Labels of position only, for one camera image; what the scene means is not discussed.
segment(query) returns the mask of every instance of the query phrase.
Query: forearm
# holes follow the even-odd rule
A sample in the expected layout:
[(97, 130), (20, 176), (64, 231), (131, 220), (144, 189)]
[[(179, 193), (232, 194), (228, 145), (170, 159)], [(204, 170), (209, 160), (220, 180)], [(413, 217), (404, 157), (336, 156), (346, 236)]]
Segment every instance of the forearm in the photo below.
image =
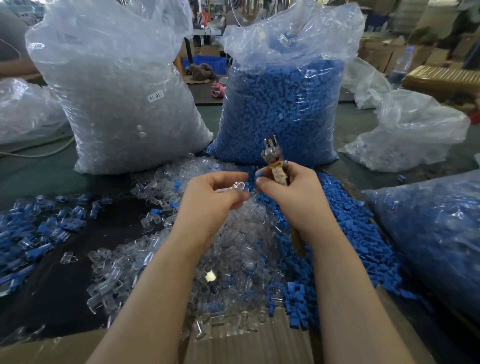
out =
[(413, 363), (357, 253), (337, 224), (314, 249), (325, 362)]
[(174, 363), (198, 257), (169, 238), (87, 364)]

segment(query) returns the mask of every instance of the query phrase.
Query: blue bin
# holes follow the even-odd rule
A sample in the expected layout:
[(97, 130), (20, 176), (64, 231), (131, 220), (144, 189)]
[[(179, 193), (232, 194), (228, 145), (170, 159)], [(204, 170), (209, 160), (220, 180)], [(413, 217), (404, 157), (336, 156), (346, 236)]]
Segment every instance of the blue bin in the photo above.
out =
[[(227, 74), (227, 59), (225, 57), (193, 56), (193, 63), (197, 65), (206, 63), (212, 67), (216, 74)], [(189, 66), (188, 58), (183, 58), (181, 64), (183, 69), (187, 68)]]

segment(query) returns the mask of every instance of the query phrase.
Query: sticker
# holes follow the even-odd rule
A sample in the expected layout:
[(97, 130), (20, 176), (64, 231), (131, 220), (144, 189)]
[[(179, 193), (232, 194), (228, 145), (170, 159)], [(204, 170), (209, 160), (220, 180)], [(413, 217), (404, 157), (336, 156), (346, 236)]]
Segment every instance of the sticker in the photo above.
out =
[(161, 99), (163, 96), (165, 96), (165, 93), (163, 91), (157, 91), (151, 95), (148, 95), (148, 102), (157, 101), (158, 99)]

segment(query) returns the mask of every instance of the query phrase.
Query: water bottle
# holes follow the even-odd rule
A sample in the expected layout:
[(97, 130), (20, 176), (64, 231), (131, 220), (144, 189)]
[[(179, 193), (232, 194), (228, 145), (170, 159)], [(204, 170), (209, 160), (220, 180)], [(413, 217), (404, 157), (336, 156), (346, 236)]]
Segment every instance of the water bottle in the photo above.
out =
[(396, 61), (394, 70), (388, 76), (388, 81), (390, 81), (394, 89), (400, 88), (403, 79), (407, 75), (413, 59), (413, 48), (413, 46), (408, 46), (405, 49), (405, 53)]

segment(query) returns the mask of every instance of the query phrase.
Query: clear plastic bag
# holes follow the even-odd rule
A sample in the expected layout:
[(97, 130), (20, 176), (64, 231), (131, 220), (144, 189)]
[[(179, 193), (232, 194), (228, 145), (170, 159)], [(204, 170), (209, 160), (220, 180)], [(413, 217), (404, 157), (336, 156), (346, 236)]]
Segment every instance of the clear plastic bag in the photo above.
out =
[(75, 170), (117, 174), (199, 152), (212, 135), (172, 65), (192, 33), (186, 0), (57, 0), (26, 35), (77, 142)]
[(480, 322), (480, 170), (363, 193), (430, 288)]
[(65, 112), (49, 87), (21, 78), (0, 81), (0, 145), (50, 136), (65, 123)]
[(240, 164), (264, 164), (273, 134), (285, 158), (313, 166), (337, 158), (333, 125), (345, 61), (357, 54), (364, 19), (357, 4), (299, 0), (248, 27), (228, 26), (228, 74), (220, 131), (207, 152)]
[(358, 57), (345, 65), (342, 87), (354, 94), (359, 109), (374, 109), (382, 102), (383, 95), (393, 90), (375, 67)]
[(445, 160), (467, 136), (470, 120), (431, 96), (408, 90), (385, 94), (377, 108), (379, 126), (345, 145), (352, 160), (370, 170), (398, 172)]

